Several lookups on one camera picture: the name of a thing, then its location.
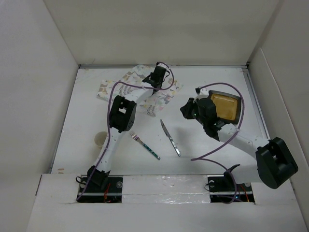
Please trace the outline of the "floral patterned cloth placemat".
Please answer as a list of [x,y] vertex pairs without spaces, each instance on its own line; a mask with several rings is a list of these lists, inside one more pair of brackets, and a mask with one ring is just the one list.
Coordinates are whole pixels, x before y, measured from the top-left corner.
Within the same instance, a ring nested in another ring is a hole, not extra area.
[[[147,76],[153,72],[154,68],[145,65],[137,65],[128,71],[119,81],[120,84],[114,89],[112,98],[117,95],[123,97],[131,94],[132,91],[137,90],[137,86],[142,86],[142,82]],[[116,82],[112,80],[102,80],[97,96],[104,101],[108,101],[112,87]],[[146,98],[141,103],[137,104],[137,112],[155,117],[159,111],[163,110],[165,106],[172,100],[177,92],[183,87],[177,80],[173,80],[172,76],[167,73],[165,75],[162,88],[170,87],[164,91],[158,91],[152,96]]]

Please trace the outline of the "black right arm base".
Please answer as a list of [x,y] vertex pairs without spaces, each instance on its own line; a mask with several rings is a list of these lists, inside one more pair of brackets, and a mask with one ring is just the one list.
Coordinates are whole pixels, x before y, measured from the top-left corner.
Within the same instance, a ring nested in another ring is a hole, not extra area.
[[204,189],[210,193],[211,203],[255,203],[251,183],[236,184],[235,188],[227,172],[208,175],[207,179]]

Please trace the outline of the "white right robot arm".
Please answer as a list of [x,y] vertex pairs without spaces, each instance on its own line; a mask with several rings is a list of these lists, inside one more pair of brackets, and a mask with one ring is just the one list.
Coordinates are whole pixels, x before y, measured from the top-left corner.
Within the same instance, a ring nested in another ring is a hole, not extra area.
[[235,190],[240,184],[249,182],[262,182],[277,189],[298,172],[298,165],[283,139],[268,140],[242,132],[217,116],[210,98],[189,98],[180,111],[185,119],[198,121],[210,138],[232,145],[256,160],[253,166],[232,166],[231,174],[223,178],[226,189]]

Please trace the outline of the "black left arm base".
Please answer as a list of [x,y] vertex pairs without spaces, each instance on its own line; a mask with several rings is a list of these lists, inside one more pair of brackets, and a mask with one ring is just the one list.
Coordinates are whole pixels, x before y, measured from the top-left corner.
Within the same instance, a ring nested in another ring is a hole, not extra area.
[[77,202],[79,203],[121,203],[122,202],[122,189],[123,177],[110,176],[108,177],[106,186],[101,189],[96,184],[90,182],[85,192],[82,194],[87,177],[82,175],[75,178],[79,184]]

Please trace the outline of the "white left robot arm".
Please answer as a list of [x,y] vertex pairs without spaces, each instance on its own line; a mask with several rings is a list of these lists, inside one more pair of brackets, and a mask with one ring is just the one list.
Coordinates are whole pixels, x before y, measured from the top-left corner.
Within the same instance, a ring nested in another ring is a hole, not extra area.
[[[141,85],[136,86],[123,81],[117,81],[113,85],[107,108],[107,137],[97,160],[87,171],[85,187],[91,183],[96,191],[106,189],[113,157],[122,137],[134,124],[137,105],[154,93],[168,90],[173,86],[170,84],[168,87],[162,87],[167,74],[173,75],[170,67],[163,62],[157,62],[154,71],[142,80]],[[125,96],[113,97],[114,90],[120,84],[133,87],[134,90]]]

